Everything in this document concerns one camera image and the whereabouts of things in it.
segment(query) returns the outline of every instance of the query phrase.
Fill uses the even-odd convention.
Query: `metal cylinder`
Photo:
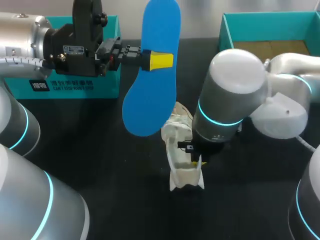
[[[44,58],[44,38],[50,22],[39,15],[0,12],[0,56]],[[44,78],[51,70],[32,65],[1,64],[0,75],[5,77]]]
[[[85,240],[89,211],[70,187],[0,144],[0,239]]]
[[[255,55],[240,49],[218,53],[203,84],[193,131],[213,143],[230,140],[242,119],[264,102],[267,92],[265,67]]]
[[[0,143],[25,156],[38,144],[40,126],[35,116],[6,89],[0,77]]]
[[[312,155],[288,211],[294,240],[320,239],[320,148]]]

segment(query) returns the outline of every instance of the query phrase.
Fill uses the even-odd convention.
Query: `black table surface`
[[[217,42],[180,41],[177,101],[192,114]],[[312,153],[296,139],[262,135],[245,119],[241,134],[202,168],[205,190],[170,192],[160,132],[136,137],[122,121],[122,102],[137,73],[122,68],[118,99],[20,100],[41,126],[27,159],[83,196],[88,239],[290,240],[288,206]],[[312,104],[302,136],[315,147],[319,122],[319,106]]]

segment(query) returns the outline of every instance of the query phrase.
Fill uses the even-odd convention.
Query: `teal box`
[[[48,16],[54,29],[71,24],[71,16]],[[121,37],[118,16],[108,16],[103,39]],[[121,65],[105,77],[59,75],[53,70],[46,79],[50,91],[33,91],[28,79],[6,78],[5,82],[16,99],[114,99],[119,95]]]
[[[310,55],[320,56],[320,15],[303,12],[225,13],[219,34],[219,50],[234,42],[303,40]]]

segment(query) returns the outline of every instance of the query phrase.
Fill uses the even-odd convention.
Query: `yellow clip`
[[[151,51],[150,71],[154,69],[172,68],[174,65],[174,55],[172,53]]]
[[[202,162],[201,166],[205,165],[206,163],[207,163],[206,161]],[[192,164],[196,167],[198,165],[198,162],[192,161]]]

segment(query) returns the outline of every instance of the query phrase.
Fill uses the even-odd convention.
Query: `shoe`
[[[194,164],[191,154],[178,148],[178,142],[192,140],[193,116],[189,110],[179,102],[175,103],[170,118],[161,128],[161,137],[166,145],[166,154],[171,169],[170,191],[183,188],[185,185],[205,188],[201,171],[202,160]]]

